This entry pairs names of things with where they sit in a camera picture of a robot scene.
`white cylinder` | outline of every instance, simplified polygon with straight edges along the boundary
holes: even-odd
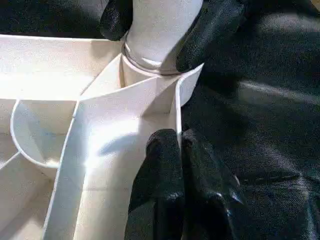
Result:
[[[133,21],[125,52],[148,72],[174,74],[183,38],[203,0],[133,0]]]

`finger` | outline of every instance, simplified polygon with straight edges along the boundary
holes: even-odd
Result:
[[[177,55],[176,69],[186,72],[202,64],[238,30],[244,14],[238,0],[210,0]]]
[[[132,19],[132,0],[110,0],[100,20],[100,32],[106,39],[118,41],[129,30]]]

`compartment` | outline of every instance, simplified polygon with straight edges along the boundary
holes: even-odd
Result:
[[[150,135],[181,133],[180,107],[202,66],[82,99],[72,120],[45,222],[45,240],[123,240],[131,187]]]
[[[38,240],[53,182],[20,153],[0,168],[0,240]]]
[[[120,88],[156,76],[156,74],[137,68],[121,53],[95,78],[84,91],[82,97],[92,98],[112,93]]]
[[[11,135],[21,154],[54,179],[75,101],[18,100],[11,117]]]
[[[16,100],[0,99],[0,168],[17,153],[10,134],[10,117]]]
[[[0,35],[0,96],[74,100],[121,52],[122,42]]]

